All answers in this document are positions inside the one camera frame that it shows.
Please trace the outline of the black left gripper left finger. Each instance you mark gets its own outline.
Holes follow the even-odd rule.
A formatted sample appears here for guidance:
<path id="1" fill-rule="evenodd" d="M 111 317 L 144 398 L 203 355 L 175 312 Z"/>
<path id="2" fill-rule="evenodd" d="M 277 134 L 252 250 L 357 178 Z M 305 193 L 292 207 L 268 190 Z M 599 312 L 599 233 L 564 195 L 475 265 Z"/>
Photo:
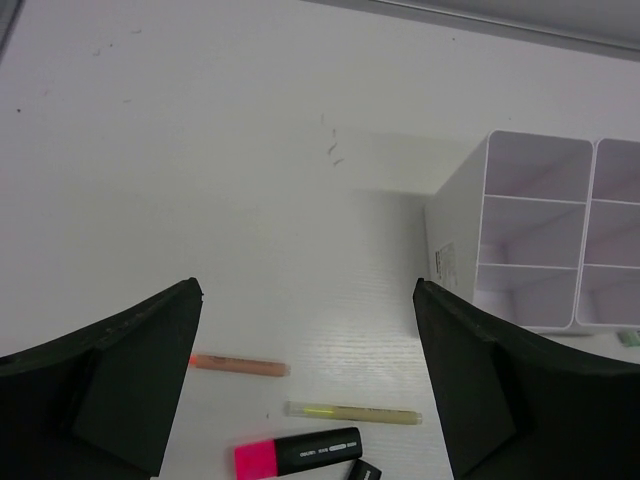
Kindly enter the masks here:
<path id="1" fill-rule="evenodd" d="M 189 278 L 1 359 L 4 479 L 159 475 L 203 305 Z"/>

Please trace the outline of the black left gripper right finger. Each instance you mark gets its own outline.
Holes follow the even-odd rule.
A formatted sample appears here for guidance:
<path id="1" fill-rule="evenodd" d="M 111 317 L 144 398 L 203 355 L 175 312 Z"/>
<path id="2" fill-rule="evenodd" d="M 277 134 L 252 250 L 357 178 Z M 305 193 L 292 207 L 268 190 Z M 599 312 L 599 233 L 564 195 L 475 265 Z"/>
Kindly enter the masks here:
<path id="1" fill-rule="evenodd" d="M 639 368 L 486 313 L 438 284 L 413 292 L 457 479 L 635 479 Z"/>

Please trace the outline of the orange slim highlighter pen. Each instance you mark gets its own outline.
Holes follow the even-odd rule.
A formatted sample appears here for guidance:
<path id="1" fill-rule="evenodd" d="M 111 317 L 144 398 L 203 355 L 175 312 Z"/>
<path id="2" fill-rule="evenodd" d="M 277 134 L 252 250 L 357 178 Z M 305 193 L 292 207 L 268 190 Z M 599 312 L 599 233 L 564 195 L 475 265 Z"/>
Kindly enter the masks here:
<path id="1" fill-rule="evenodd" d="M 189 366 L 210 371 L 274 378 L 283 378 L 290 373 L 289 367 L 284 363 L 206 354 L 192 354 L 189 359 Z"/>

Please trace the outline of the yellow slim highlighter pen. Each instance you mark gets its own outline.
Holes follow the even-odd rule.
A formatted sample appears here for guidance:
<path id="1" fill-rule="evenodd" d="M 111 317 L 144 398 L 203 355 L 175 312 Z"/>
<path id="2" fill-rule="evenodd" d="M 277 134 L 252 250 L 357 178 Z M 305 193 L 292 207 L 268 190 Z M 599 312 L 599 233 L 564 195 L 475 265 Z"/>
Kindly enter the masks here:
<path id="1" fill-rule="evenodd" d="M 420 413 L 409 410 L 381 409 L 358 406 L 312 404 L 287 401 L 285 413 L 291 417 L 340 420 L 365 423 L 418 426 L 422 424 Z"/>

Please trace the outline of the white right organizer box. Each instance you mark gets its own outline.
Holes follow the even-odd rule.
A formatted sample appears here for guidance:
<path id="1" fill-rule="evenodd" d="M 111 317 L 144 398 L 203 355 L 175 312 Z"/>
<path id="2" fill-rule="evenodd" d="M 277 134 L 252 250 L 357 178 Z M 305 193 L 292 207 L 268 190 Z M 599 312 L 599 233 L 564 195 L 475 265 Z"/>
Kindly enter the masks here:
<path id="1" fill-rule="evenodd" d="M 576 322 L 639 327 L 639 143 L 596 142 Z"/>

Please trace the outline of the white organizer box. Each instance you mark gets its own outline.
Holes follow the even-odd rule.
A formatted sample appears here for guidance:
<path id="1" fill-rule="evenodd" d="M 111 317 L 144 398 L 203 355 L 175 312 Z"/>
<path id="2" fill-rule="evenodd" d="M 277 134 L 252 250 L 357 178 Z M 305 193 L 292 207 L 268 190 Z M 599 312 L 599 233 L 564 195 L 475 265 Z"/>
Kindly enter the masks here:
<path id="1" fill-rule="evenodd" d="M 594 145 L 495 130 L 425 207 L 430 278 L 522 328 L 571 329 Z"/>
<path id="2" fill-rule="evenodd" d="M 596 142 L 576 322 L 639 327 L 639 143 Z"/>

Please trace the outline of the green black highlighter marker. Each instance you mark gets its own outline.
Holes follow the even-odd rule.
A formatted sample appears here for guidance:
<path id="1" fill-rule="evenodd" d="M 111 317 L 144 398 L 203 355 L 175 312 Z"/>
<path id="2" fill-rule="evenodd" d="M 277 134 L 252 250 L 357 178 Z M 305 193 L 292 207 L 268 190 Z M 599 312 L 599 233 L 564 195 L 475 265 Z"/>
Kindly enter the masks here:
<path id="1" fill-rule="evenodd" d="M 361 459 L 356 460 L 349 471 L 347 480 L 380 480 L 382 471 Z"/>

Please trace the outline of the pink black highlighter marker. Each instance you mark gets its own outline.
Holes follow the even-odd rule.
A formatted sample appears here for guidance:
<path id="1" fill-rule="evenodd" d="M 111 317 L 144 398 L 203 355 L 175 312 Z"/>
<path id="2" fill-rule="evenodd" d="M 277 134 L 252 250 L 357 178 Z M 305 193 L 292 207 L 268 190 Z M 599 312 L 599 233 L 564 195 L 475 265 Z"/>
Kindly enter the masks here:
<path id="1" fill-rule="evenodd" d="M 359 459 L 363 454 L 357 427 L 317 431 L 234 448 L 238 480 L 270 479 Z"/>

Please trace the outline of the white left organizer box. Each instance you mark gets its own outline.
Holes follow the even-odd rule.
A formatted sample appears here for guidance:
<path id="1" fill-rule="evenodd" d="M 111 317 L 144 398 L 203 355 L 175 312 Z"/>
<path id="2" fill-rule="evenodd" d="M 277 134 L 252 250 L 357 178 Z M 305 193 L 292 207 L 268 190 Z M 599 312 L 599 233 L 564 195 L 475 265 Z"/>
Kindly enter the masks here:
<path id="1" fill-rule="evenodd" d="M 495 130 L 425 207 L 430 278 L 522 328 L 571 329 L 594 145 Z"/>

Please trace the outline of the aluminium table frame rail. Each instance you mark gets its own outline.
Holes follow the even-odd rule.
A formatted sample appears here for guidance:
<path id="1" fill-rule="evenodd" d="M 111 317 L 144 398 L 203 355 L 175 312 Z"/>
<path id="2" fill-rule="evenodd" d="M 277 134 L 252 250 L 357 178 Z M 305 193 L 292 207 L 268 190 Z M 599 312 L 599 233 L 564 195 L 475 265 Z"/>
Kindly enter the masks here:
<path id="1" fill-rule="evenodd" d="M 637 0 L 319 0 L 319 4 L 637 62 Z"/>

